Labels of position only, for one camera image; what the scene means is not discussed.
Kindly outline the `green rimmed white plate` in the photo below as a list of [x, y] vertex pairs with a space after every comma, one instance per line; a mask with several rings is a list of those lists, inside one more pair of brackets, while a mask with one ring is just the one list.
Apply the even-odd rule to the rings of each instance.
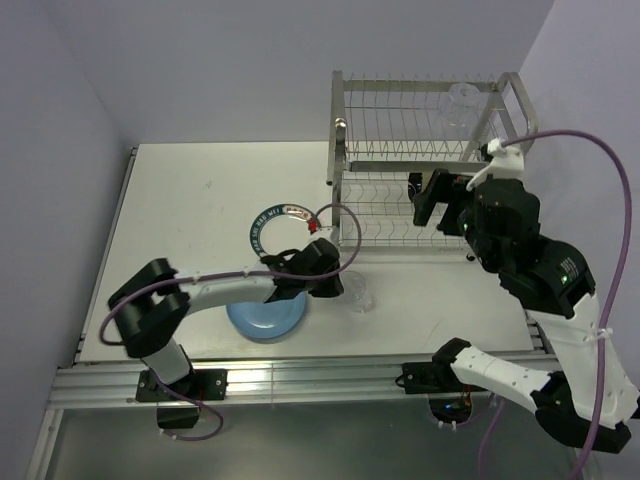
[[302, 249], [310, 238], [307, 221], [317, 215], [292, 203], [270, 206], [260, 212], [249, 228], [249, 244], [258, 258], [288, 249]]

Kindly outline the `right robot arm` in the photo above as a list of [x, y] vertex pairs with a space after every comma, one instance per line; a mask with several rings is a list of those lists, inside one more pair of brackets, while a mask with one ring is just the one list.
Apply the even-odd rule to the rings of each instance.
[[474, 257], [515, 297], [543, 331], [560, 364], [557, 371], [526, 368], [453, 338], [419, 374], [423, 392], [464, 385], [494, 392], [532, 412], [559, 443], [580, 448], [594, 405], [602, 402], [593, 449], [619, 453], [629, 442], [627, 423], [639, 416], [639, 391], [599, 332], [599, 301], [584, 256], [540, 233], [540, 201], [515, 178], [489, 178], [477, 187], [468, 176], [437, 169], [413, 198], [413, 222], [423, 226], [435, 206], [446, 210], [438, 230], [462, 237]]

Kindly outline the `clear glass cup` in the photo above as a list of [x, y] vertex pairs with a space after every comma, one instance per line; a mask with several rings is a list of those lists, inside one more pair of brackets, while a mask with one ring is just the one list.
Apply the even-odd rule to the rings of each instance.
[[341, 296], [346, 307], [356, 313], [367, 313], [374, 306], [371, 291], [365, 277], [356, 271], [346, 271], [341, 275], [344, 293]]
[[451, 127], [469, 127], [477, 112], [480, 97], [481, 92], [475, 85], [466, 82], [454, 83], [440, 106], [441, 117]]

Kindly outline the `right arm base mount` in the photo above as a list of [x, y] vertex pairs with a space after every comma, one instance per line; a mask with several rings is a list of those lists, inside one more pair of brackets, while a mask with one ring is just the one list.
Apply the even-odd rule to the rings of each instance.
[[455, 431], [477, 420], [493, 401], [490, 394], [484, 404], [476, 404], [473, 394], [483, 389], [462, 383], [435, 362], [403, 363], [394, 383], [406, 395], [427, 397], [428, 413], [439, 429]]

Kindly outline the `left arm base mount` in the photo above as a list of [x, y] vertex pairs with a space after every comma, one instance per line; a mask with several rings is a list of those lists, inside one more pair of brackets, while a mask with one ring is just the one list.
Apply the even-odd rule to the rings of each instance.
[[[161, 384], [151, 370], [143, 371], [135, 393], [137, 403], [158, 404], [156, 423], [161, 433], [181, 441], [203, 441], [218, 435], [223, 416], [208, 402], [226, 396], [226, 369], [194, 370], [173, 384]], [[207, 434], [189, 434], [201, 420], [213, 420], [215, 428]]]

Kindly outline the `blue plate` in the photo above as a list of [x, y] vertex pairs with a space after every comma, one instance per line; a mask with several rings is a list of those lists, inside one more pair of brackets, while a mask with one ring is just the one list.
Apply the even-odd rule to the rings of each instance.
[[304, 318], [305, 294], [271, 303], [244, 302], [226, 306], [233, 327], [252, 341], [271, 341], [292, 332]]

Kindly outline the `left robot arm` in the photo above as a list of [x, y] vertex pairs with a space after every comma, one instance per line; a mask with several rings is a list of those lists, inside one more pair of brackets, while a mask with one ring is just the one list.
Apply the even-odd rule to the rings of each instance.
[[182, 320], [202, 310], [240, 303], [270, 304], [302, 293], [335, 298], [344, 292], [337, 247], [326, 238], [301, 250], [262, 258], [250, 270], [178, 277], [165, 258], [150, 261], [108, 300], [127, 355], [139, 359], [172, 399], [183, 399], [195, 386], [193, 367], [174, 334]]

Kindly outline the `black bowl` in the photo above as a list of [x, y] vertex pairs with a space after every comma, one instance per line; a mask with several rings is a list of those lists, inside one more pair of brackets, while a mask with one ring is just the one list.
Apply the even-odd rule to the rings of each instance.
[[410, 202], [414, 201], [414, 198], [423, 189], [424, 176], [422, 172], [411, 172], [407, 179], [407, 195]]

